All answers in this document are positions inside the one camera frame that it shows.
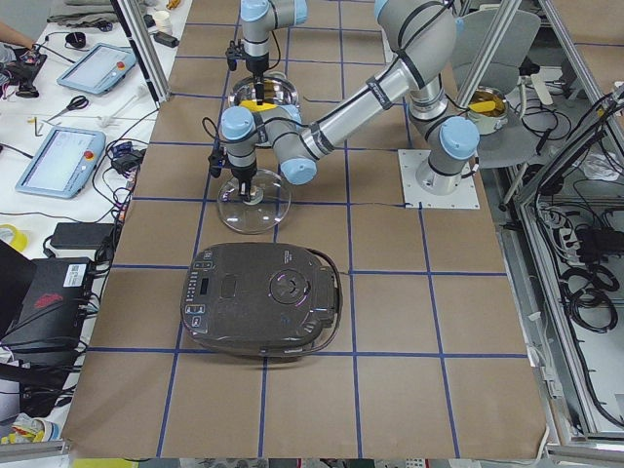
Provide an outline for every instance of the metal rack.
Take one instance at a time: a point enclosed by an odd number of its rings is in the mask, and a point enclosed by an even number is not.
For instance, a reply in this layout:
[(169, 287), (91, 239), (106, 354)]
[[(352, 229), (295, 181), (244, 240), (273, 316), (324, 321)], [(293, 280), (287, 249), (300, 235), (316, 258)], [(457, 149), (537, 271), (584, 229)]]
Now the metal rack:
[[(567, 58), (569, 59), (576, 75), (582, 84), (590, 103), (598, 101), (603, 96), (603, 91), (599, 88), (591, 71), (585, 63), (583, 57), (576, 50), (569, 32), (567, 31), (559, 13), (551, 3), (551, 0), (540, 0), (542, 8), (548, 17), (549, 22), (561, 42)], [(624, 132), (617, 120), (610, 117), (605, 125), (606, 134), (611, 140), (613, 147), (621, 148), (624, 146)], [(593, 374), (600, 381), (601, 388), (609, 385), (615, 385), (624, 393), (624, 375), (621, 372), (621, 364), (624, 358), (624, 326), (622, 323), (610, 333), (597, 334), (584, 331), (571, 325), (571, 321), (566, 315), (566, 311), (561, 301), (560, 278), (555, 268), (555, 262), (551, 258), (551, 249), (543, 238), (542, 231), (538, 223), (536, 209), (534, 207), (534, 196), (539, 188), (539, 183), (547, 174), (558, 174), (560, 170), (570, 167), (574, 159), (578, 156), (581, 148), (584, 148), (588, 138), (583, 138), (576, 142), (572, 147), (568, 148), (565, 153), (556, 154), (550, 164), (545, 165), (542, 170), (525, 185), (515, 200), (515, 207), (522, 222), (525, 236), (522, 240), (514, 238), (510, 241), (503, 237), (503, 249), (507, 255), (521, 254), (523, 250), (522, 243), (526, 242), (525, 250), (529, 251), (532, 257), (531, 270), (538, 278), (539, 292), (532, 291), (532, 310), (541, 309), (541, 301), (548, 311), (548, 321), (551, 330), (554, 332), (555, 341), (552, 343), (543, 342), (542, 336), (539, 334), (534, 341), (542, 341), (541, 345), (547, 346), (549, 352), (553, 356), (557, 375), (553, 378), (556, 380), (554, 385), (548, 382), (550, 393), (550, 410), (553, 413), (553, 423), (558, 429), (558, 446), (549, 447), (550, 454), (556, 459), (585, 461), (593, 464), (621, 464), (624, 462), (624, 429), (609, 423), (597, 410), (596, 405), (591, 398), (591, 388), (587, 385), (585, 378), (585, 370), (583, 363), (577, 352), (577, 347), (583, 348), (583, 354), (590, 356), (588, 362), (597, 369)], [(624, 161), (624, 154), (617, 152), (618, 161)], [(575, 191), (570, 189), (569, 180), (563, 191), (557, 196), (548, 197), (548, 203), (588, 203), (596, 211), (600, 212), (604, 207), (624, 207), (624, 197), (601, 192), (601, 190), (588, 191), (586, 195), (581, 197)], [(624, 230), (624, 216), (622, 221), (616, 226), (619, 230)], [(616, 277), (624, 280), (624, 260), (619, 259), (610, 262), (609, 267), (615, 273)], [(512, 277), (515, 282), (520, 283), (523, 280), (519, 278), (519, 273), (512, 271)], [(524, 279), (524, 286), (527, 290), (535, 290), (535, 284)], [(620, 299), (618, 293), (615, 295), (613, 303), (617, 309), (620, 318), (624, 317), (624, 303)], [(527, 330), (527, 334), (531, 337), (535, 334), (533, 330)], [(609, 362), (605, 358), (606, 353), (620, 353), (619, 361)], [(612, 366), (611, 375), (606, 370)], [(604, 402), (605, 408), (609, 408), (612, 413), (618, 415), (621, 409), (617, 406), (614, 398), (611, 401)]]

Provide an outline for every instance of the black charger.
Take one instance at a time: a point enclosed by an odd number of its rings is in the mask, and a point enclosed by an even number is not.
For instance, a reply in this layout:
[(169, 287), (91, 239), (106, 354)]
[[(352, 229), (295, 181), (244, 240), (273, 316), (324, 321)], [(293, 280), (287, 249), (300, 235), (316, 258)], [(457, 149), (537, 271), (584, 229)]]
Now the black charger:
[(177, 45), (179, 44), (179, 41), (176, 37), (161, 31), (158, 31), (156, 34), (154, 34), (154, 40), (159, 44), (171, 48), (177, 47)]

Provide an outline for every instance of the white plastic part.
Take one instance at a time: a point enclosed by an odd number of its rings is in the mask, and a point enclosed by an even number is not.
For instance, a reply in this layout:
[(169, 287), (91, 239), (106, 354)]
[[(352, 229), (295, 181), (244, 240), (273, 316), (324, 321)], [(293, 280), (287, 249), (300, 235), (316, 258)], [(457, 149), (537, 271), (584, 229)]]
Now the white plastic part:
[(110, 124), (112, 124), (113, 120), (115, 120), (115, 117), (117, 117), (124, 110), (126, 110), (128, 107), (130, 107), (130, 105), (133, 104), (136, 100), (139, 100), (143, 96), (147, 96), (148, 94), (149, 94), (149, 90), (147, 89), (146, 85), (138, 85), (138, 87), (136, 88), (135, 94), (130, 99), (128, 99), (128, 101), (125, 102), (124, 105), (119, 107), (115, 112), (113, 112), (110, 115), (103, 115), (103, 116), (100, 115), (100, 116), (98, 116), (97, 117), (97, 124), (101, 128), (108, 127)]
[(550, 96), (550, 92), (546, 87), (546, 83), (538, 74), (530, 75), (530, 81), (533, 84), (537, 97), (544, 105), (553, 105), (553, 97)]

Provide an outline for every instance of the metal bowl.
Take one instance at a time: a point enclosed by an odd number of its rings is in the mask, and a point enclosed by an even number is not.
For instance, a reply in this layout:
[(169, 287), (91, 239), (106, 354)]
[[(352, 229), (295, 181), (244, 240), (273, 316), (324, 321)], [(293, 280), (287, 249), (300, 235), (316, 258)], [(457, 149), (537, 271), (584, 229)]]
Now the metal bowl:
[[(252, 76), (236, 83), (227, 99), (230, 107), (240, 104), (243, 100), (255, 100)], [(264, 101), (276, 105), (292, 104), (299, 108), (299, 94), (296, 88), (286, 79), (286, 75), (280, 72), (264, 75)]]
[(500, 130), (505, 124), (507, 124), (507, 99), (498, 90), (494, 88), (486, 88), (480, 86), (470, 99), (470, 103), (483, 102), (487, 100), (493, 100), (495, 107), (489, 112), (475, 112), (473, 110), (468, 111), (468, 118), (472, 120), (479, 134), (490, 135)]

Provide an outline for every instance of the white bracket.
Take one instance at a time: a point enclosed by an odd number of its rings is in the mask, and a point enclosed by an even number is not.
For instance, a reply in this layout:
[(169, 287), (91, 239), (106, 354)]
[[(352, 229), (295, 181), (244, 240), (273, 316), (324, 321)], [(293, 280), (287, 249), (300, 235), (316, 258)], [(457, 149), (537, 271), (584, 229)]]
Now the white bracket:
[[(475, 181), (471, 177), (463, 178), (455, 191), (449, 195), (434, 195), (423, 189), (416, 181), (416, 170), (420, 163), (429, 157), (429, 150), (400, 149), (399, 164), (401, 165), (401, 182), (403, 198), (408, 208), (443, 208), (449, 210), (478, 210), (479, 198), (475, 189)], [(463, 174), (470, 173), (468, 164)]]

